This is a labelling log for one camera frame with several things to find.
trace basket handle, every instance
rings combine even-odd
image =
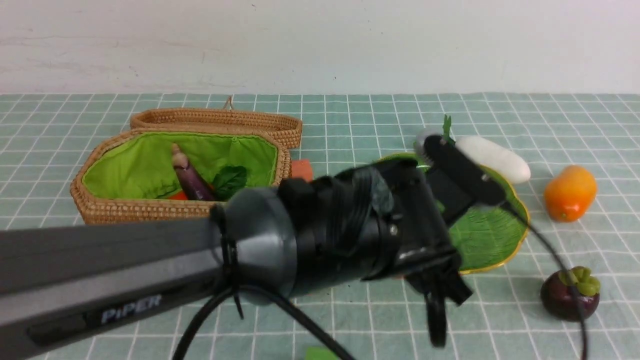
[[[234,109],[234,100],[233,100],[233,95],[227,97],[227,101],[225,102],[225,104],[222,106],[222,110],[227,110],[227,108],[229,110],[233,110]]]

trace eggplant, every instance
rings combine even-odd
[[[571,297],[570,286],[578,289],[578,301],[584,308],[584,318],[595,313],[600,303],[600,281],[591,276],[591,270],[576,266],[567,277],[562,271],[553,273],[540,290],[540,299],[545,309],[554,317],[567,322],[578,322],[578,309]]]
[[[191,165],[189,158],[182,152],[178,144],[172,144],[173,170],[178,177],[180,187],[189,200],[215,201],[213,189],[207,181]]]

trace mangosteen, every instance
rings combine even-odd
[[[600,281],[591,276],[591,270],[576,266],[569,270],[567,277],[562,271],[553,273],[542,284],[540,299],[547,311],[556,318],[568,322],[578,322],[578,309],[571,296],[570,286],[578,289],[578,301],[584,308],[584,318],[595,313],[600,303]]]

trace purple eggplant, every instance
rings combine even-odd
[[[191,165],[189,158],[180,150],[178,144],[172,145],[172,163],[180,187],[189,200],[215,201],[213,190]]]

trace green plate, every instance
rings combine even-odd
[[[412,153],[399,153],[385,156],[382,160],[392,158],[412,158],[418,160],[419,167],[426,171],[429,166]],[[507,201],[530,221],[529,212],[518,198],[515,190],[496,171],[482,167],[496,182],[505,189]],[[462,274],[484,272],[498,268],[511,260],[520,250],[527,237],[527,227],[506,211],[495,208],[481,211],[471,208],[450,229],[451,241],[462,254]]]

